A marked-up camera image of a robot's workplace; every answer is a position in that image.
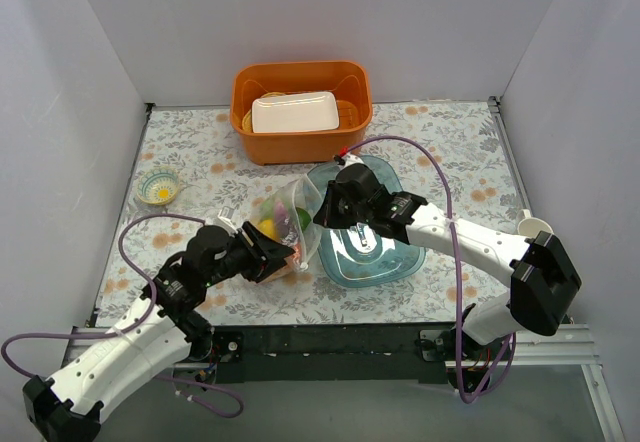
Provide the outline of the green lime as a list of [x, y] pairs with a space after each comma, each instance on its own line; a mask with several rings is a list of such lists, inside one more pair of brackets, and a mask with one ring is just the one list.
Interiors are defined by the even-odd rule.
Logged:
[[296, 214], [302, 231], [305, 231], [312, 223], [311, 215], [303, 208], [296, 207]]

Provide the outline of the yellow lemon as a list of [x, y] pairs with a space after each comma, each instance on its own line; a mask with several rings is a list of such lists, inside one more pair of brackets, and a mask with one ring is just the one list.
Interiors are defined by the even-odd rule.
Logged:
[[272, 240], [277, 241], [279, 239], [276, 224], [273, 219], [264, 219], [257, 224], [257, 228], [265, 236]]

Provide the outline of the clear zip top bag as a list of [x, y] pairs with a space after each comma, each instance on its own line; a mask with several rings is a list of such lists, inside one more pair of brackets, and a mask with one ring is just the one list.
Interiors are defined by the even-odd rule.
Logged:
[[[279, 239], [276, 242], [279, 242], [291, 249], [294, 244], [299, 243], [302, 251], [302, 263], [298, 272], [306, 271], [309, 267], [311, 258], [314, 256], [319, 246], [322, 229], [318, 228], [312, 222], [305, 231], [302, 231], [295, 208], [301, 207], [305, 209], [313, 219], [313, 216], [316, 214], [322, 203], [321, 194], [309, 177], [307, 175], [303, 175], [302, 177], [279, 188], [272, 195], [267, 197], [265, 201], [261, 202], [253, 209], [249, 221], [256, 228], [260, 221], [264, 219], [273, 219], [273, 205], [276, 200], [281, 200], [289, 208], [292, 218], [291, 225], [287, 229], [279, 230], [277, 228]], [[279, 269], [273, 275], [269, 276], [267, 281], [276, 280], [286, 276], [282, 273], [282, 269], [283, 268]]]

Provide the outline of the purple eggplant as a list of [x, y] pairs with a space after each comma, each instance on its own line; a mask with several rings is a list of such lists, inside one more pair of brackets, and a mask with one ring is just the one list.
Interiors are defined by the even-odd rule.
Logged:
[[274, 202], [273, 219], [279, 230], [285, 230], [291, 225], [292, 218], [290, 210], [281, 200]]

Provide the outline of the orange tangerine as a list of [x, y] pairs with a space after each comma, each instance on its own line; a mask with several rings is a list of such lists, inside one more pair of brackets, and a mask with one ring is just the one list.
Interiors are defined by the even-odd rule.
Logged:
[[282, 273], [284, 275], [287, 275], [291, 272], [298, 272], [301, 267], [301, 263], [302, 263], [301, 245], [299, 243], [294, 244], [292, 246], [292, 250], [293, 250], [293, 254], [288, 256], [285, 259], [285, 266], [282, 269]]

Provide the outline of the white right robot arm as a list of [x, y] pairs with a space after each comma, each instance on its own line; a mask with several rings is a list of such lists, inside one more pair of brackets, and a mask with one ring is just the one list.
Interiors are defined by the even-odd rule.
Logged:
[[453, 349], [464, 359], [521, 330], [555, 335], [582, 285], [556, 235], [525, 237], [455, 220], [418, 195], [389, 191], [363, 163], [328, 181], [314, 222], [327, 229], [362, 223], [383, 238], [457, 258], [502, 283], [506, 293], [465, 309], [453, 329]]

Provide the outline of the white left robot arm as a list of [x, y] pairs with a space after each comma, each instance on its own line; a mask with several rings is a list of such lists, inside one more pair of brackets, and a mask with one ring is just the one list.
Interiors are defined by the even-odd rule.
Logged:
[[213, 328], [196, 311], [210, 287], [235, 276], [261, 282], [293, 254], [249, 222], [234, 232], [201, 227], [111, 329], [51, 376], [27, 381], [29, 421], [47, 441], [94, 440], [111, 412], [152, 378], [210, 356]]

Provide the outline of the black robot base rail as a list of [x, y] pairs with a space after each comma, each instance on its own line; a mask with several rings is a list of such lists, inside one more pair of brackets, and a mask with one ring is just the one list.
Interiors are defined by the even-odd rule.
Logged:
[[451, 322], [223, 326], [205, 358], [175, 368], [220, 384], [412, 380], [457, 385]]

